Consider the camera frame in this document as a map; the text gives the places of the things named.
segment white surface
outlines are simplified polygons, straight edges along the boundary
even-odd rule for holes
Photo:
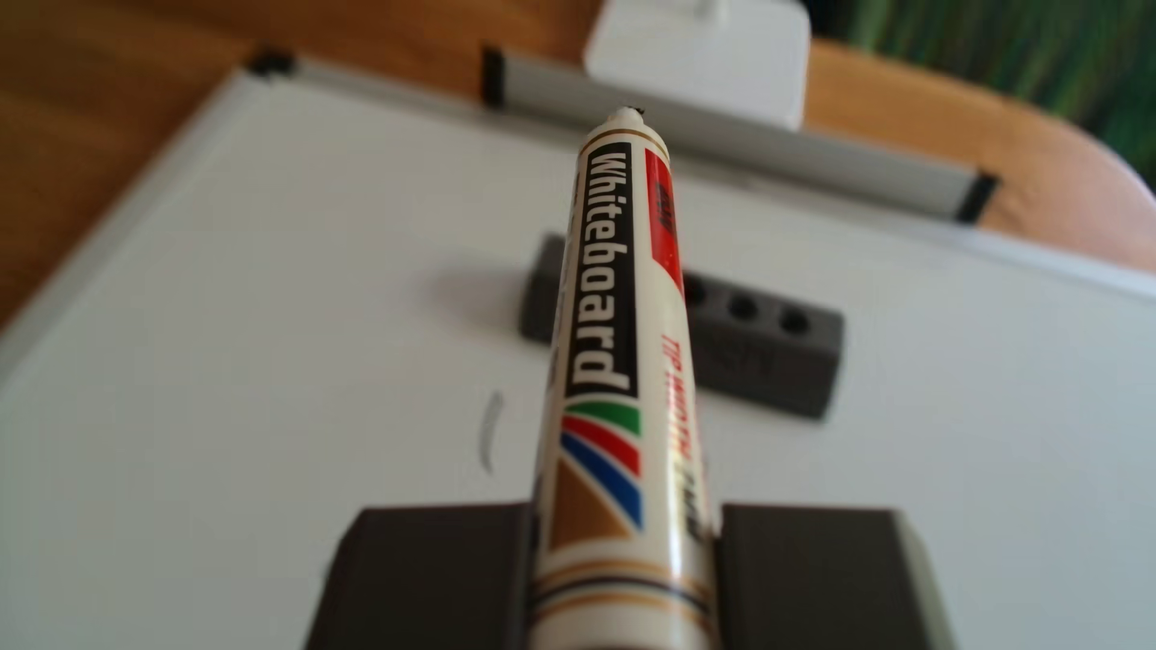
[[[0,387],[0,648],[299,647],[361,507],[528,495],[581,133],[249,88]],[[847,318],[825,423],[701,396],[714,502],[904,509],[962,648],[1153,647],[1156,304],[672,155],[688,268]]]
[[[787,128],[802,125],[810,21],[796,2],[607,0],[586,46],[594,79]]]

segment black corner bracket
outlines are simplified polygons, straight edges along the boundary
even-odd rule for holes
[[[505,106],[505,57],[492,45],[482,47],[482,103],[490,109]]]
[[[272,79],[274,76],[292,76],[297,72],[297,57],[289,50],[262,45],[250,57],[245,69],[253,76]]]
[[[999,186],[999,176],[984,171],[976,177],[971,189],[968,190],[968,195],[964,197],[963,204],[959,206],[959,210],[955,213],[955,222],[964,226],[978,223],[980,215],[984,214],[984,208],[987,207],[987,201],[992,199],[992,194]]]

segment orange wooden surface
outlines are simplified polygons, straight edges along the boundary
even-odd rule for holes
[[[39,0],[0,8],[0,326],[258,43],[476,97],[481,44],[577,64],[598,0]],[[981,226],[1156,271],[1156,202],[1029,108],[816,42],[807,126],[1003,178]]]

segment gray line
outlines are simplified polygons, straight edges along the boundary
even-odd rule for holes
[[[477,440],[477,453],[482,461],[482,468],[486,470],[487,474],[494,474],[494,466],[490,463],[490,450],[494,448],[494,434],[497,430],[498,415],[502,414],[502,406],[505,404],[505,398],[502,397],[502,391],[494,391],[490,394],[490,401],[486,405],[486,413],[482,414],[482,430],[479,434]]]

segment whiteboard marker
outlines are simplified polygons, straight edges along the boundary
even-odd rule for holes
[[[706,650],[711,527],[662,139],[635,109],[586,138],[535,489],[531,650]]]

